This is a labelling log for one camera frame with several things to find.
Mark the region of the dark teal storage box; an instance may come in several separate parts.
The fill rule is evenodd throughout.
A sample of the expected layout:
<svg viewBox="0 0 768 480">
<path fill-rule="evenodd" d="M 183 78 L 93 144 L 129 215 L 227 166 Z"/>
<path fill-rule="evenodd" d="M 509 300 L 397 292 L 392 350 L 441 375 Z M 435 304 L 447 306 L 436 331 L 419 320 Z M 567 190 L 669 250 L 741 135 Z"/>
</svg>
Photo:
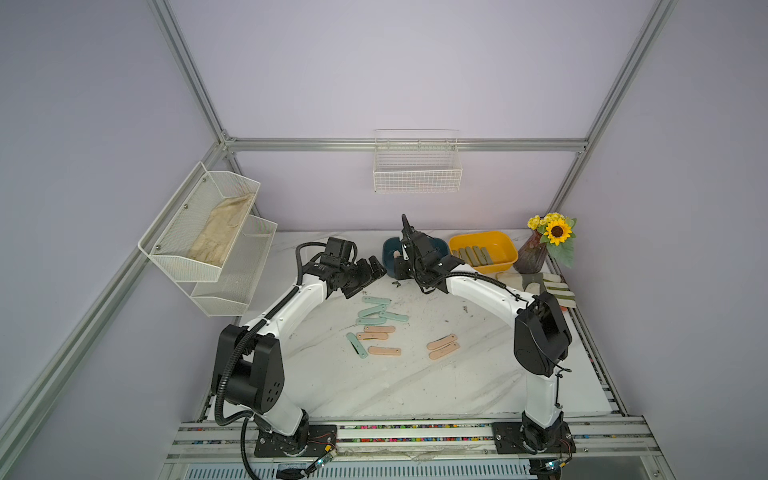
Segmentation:
<svg viewBox="0 0 768 480">
<path fill-rule="evenodd" d="M 431 244 L 438 251 L 440 257 L 450 254 L 448 244 L 439 238 L 431 238 Z M 399 237 L 391 237 L 383 243 L 382 261 L 387 271 L 387 275 L 393 279 L 398 279 L 394 268 L 395 253 L 402 253 L 402 244 Z"/>
</svg>

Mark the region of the yellow storage box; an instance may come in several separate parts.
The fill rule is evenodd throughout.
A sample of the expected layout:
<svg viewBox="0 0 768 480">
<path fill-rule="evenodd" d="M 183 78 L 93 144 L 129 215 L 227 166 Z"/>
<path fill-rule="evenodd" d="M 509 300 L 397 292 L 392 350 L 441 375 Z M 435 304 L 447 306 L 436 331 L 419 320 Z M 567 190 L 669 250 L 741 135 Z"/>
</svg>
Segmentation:
<svg viewBox="0 0 768 480">
<path fill-rule="evenodd" d="M 517 248 L 501 231 L 456 235 L 448 245 L 453 254 L 486 275 L 507 271 L 518 260 Z"/>
</svg>

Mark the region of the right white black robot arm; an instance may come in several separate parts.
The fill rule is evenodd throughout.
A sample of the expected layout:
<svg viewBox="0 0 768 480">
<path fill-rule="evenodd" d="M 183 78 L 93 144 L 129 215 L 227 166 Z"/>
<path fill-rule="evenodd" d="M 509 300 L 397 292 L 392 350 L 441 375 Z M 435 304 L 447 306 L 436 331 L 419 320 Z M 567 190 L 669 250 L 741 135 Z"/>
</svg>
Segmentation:
<svg viewBox="0 0 768 480">
<path fill-rule="evenodd" d="M 526 403 L 521 416 L 522 447 L 544 452 L 565 440 L 560 380 L 570 370 L 561 365 L 573 337 L 556 297 L 530 294 L 478 272 L 450 254 L 441 255 L 432 237 L 401 216 L 402 256 L 394 270 L 416 282 L 424 294 L 440 291 L 483 308 L 513 333 L 513 354 L 526 371 Z"/>
</svg>

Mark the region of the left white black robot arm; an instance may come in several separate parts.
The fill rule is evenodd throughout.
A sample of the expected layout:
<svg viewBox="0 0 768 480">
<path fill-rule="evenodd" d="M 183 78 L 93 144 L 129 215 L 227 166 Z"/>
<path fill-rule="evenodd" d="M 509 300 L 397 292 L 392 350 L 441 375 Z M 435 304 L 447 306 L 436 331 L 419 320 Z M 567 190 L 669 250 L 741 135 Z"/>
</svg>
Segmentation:
<svg viewBox="0 0 768 480">
<path fill-rule="evenodd" d="M 357 252 L 354 242 L 336 237 L 300 244 L 294 284 L 255 319 L 222 330 L 211 379 L 217 425 L 256 418 L 269 433 L 286 437 L 302 428 L 305 411 L 283 394 L 281 341 L 333 293 L 350 299 L 386 275 L 376 257 Z"/>
</svg>

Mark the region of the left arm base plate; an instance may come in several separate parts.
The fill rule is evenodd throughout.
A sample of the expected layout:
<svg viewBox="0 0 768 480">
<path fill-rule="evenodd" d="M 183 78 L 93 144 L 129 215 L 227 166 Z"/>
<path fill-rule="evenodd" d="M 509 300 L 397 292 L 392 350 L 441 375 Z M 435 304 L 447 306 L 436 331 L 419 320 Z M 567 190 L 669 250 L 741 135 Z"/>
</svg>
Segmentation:
<svg viewBox="0 0 768 480">
<path fill-rule="evenodd" d="M 260 432 L 253 454 L 256 458 L 320 457 L 336 444 L 338 427 L 333 424 L 308 424 L 292 436 Z"/>
</svg>

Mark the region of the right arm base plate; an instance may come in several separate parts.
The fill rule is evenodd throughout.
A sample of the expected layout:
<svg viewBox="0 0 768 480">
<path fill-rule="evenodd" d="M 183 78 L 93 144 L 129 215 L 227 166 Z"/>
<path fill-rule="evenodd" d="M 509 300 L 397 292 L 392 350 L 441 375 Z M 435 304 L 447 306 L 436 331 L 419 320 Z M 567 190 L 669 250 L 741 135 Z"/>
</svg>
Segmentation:
<svg viewBox="0 0 768 480">
<path fill-rule="evenodd" d="M 499 454 L 573 454 L 576 446 L 569 425 L 562 419 L 543 428 L 535 422 L 494 422 L 492 437 Z"/>
</svg>

